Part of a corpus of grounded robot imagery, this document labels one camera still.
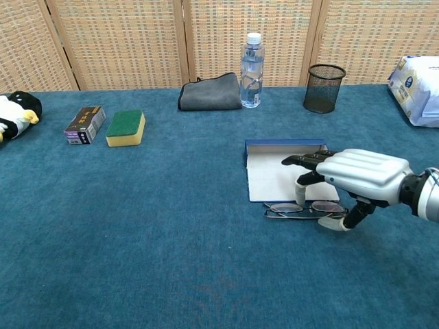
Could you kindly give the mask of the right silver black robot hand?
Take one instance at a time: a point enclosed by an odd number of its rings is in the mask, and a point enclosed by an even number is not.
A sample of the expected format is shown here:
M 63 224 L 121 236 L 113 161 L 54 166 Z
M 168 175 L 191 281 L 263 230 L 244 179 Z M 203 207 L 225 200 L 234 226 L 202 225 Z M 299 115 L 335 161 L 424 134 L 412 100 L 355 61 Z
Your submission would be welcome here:
M 356 200 L 356 205 L 341 219 L 318 220 L 321 226 L 338 232 L 355 228 L 376 207 L 400 204 L 403 184 L 415 177 L 407 160 L 363 149 L 291 155 L 281 164 L 309 170 L 295 182 L 296 201 L 301 206 L 305 204 L 306 188 L 320 182 L 338 187 Z

